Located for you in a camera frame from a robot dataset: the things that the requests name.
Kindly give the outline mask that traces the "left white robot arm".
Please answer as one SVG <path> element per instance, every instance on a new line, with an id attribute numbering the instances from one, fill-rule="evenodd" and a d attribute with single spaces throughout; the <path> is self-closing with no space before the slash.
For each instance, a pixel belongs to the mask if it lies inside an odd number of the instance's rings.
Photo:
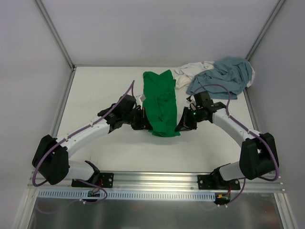
<path id="1" fill-rule="evenodd" d="M 73 187 L 105 187 L 106 179 L 92 162 L 77 162 L 71 156 L 93 140 L 110 134 L 122 125 L 133 130 L 152 130 L 143 102 L 144 95 L 122 96 L 109 108 L 100 111 L 89 123 L 73 133 L 62 136 L 44 136 L 36 150 L 32 165 L 50 185 L 72 179 Z"/>

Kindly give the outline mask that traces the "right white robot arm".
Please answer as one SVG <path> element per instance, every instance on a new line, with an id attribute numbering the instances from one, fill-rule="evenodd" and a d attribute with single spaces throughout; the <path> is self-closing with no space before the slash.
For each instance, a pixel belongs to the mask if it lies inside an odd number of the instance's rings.
<path id="1" fill-rule="evenodd" d="M 209 121 L 224 130 L 240 146 L 241 152 L 237 162 L 220 166 L 204 178 L 198 178 L 199 189 L 225 190 L 231 187 L 239 190 L 239 179 L 268 180 L 264 175 L 272 171 L 275 172 L 273 180 L 278 179 L 279 161 L 275 139 L 270 133 L 262 134 L 246 127 L 221 102 L 184 107 L 175 131 L 195 130 L 202 121 Z"/>

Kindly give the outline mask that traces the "green t-shirt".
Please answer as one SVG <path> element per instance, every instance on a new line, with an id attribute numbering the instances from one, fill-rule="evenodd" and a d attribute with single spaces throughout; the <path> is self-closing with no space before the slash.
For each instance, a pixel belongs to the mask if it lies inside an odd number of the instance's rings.
<path id="1" fill-rule="evenodd" d="M 158 137 L 176 137 L 177 104 L 175 94 L 176 80 L 171 70 L 161 74 L 154 72 L 143 73 L 143 94 L 148 121 L 152 126 L 152 135 Z"/>

